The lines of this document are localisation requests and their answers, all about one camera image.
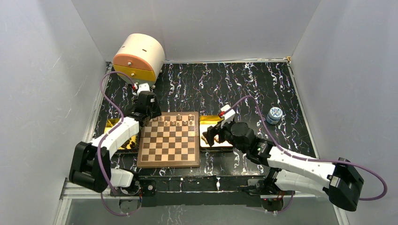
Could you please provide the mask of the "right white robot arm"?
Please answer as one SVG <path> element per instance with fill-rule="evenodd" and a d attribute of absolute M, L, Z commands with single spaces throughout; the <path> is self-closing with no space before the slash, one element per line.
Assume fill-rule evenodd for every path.
<path fill-rule="evenodd" d="M 274 142 L 258 137 L 245 122 L 218 122 L 202 135 L 209 146 L 228 142 L 251 162 L 269 167 L 271 174 L 265 179 L 264 187 L 270 194 L 299 191 L 327 198 L 346 211 L 357 209 L 364 180 L 345 158 L 323 162 L 278 148 Z"/>

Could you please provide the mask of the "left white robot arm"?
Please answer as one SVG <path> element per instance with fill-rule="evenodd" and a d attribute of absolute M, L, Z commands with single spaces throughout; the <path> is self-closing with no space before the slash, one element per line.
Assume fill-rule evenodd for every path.
<path fill-rule="evenodd" d="M 111 168 L 111 158 L 158 116 L 161 116 L 161 111 L 156 95 L 151 91 L 140 92 L 131 113 L 100 137 L 76 145 L 69 181 L 98 193 L 115 187 L 122 188 L 129 195 L 138 193 L 140 182 L 133 178 L 133 172 Z"/>

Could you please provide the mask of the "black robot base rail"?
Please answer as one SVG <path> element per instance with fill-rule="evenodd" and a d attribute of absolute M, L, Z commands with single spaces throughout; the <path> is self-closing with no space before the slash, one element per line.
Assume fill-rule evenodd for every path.
<path fill-rule="evenodd" d="M 293 191 L 265 185 L 264 176 L 141 176 L 131 187 L 118 187 L 111 196 L 140 200 L 143 207 L 171 205 L 243 205 L 280 211 Z"/>

